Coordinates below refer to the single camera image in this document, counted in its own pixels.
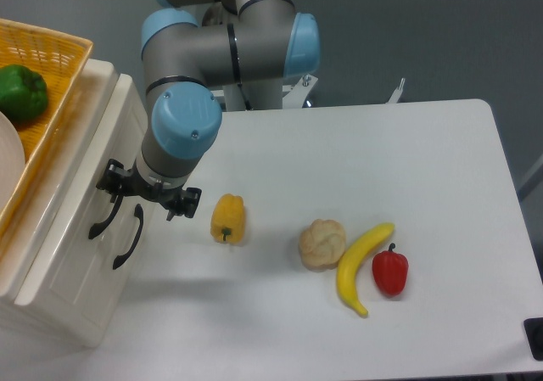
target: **white table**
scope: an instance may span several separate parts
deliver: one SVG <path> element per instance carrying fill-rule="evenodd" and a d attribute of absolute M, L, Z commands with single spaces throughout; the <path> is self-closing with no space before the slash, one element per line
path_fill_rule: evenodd
<path fill-rule="evenodd" d="M 2 380 L 325 380 L 543 371 L 523 320 L 543 288 L 492 113 L 478 100 L 225 114 L 189 180 L 192 219 L 157 208 L 103 343 L 81 350 L 2 330 Z M 244 197 L 244 245 L 217 244 L 223 193 Z M 388 300 L 370 264 L 346 308 L 309 272 L 316 218 L 348 240 L 392 221 L 410 262 Z"/>

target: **gray wall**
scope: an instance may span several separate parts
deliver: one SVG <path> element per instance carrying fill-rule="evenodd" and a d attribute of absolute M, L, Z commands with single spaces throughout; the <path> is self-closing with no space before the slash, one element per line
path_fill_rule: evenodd
<path fill-rule="evenodd" d="M 317 105 L 383 103 L 405 77 L 405 101 L 489 102 L 515 182 L 543 153 L 543 0 L 295 2 L 320 26 Z M 133 76 L 140 93 L 139 32 L 158 8 L 154 0 L 0 0 L 4 18 L 93 40 L 93 57 Z M 523 210 L 541 260 L 543 187 Z"/>

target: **red bell pepper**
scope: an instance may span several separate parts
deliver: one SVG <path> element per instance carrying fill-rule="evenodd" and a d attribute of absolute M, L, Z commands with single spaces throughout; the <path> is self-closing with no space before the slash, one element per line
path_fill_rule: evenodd
<path fill-rule="evenodd" d="M 404 290 L 409 268 L 407 258 L 393 251 L 395 246 L 391 244 L 388 251 L 375 255 L 372 262 L 375 283 L 388 296 L 396 296 Z"/>

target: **yellow bell pepper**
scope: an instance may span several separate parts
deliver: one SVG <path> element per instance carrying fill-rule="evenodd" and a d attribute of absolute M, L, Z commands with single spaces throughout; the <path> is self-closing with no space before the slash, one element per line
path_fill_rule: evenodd
<path fill-rule="evenodd" d="M 240 196 L 222 196 L 211 217 L 211 235 L 219 243 L 237 244 L 245 234 L 244 200 Z"/>

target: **pepper stem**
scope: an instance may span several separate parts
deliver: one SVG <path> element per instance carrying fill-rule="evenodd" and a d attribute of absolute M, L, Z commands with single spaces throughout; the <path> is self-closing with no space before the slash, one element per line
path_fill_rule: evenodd
<path fill-rule="evenodd" d="M 224 227 L 221 231 L 222 233 L 222 241 L 227 241 L 227 235 L 232 235 L 232 230 L 228 227 Z"/>

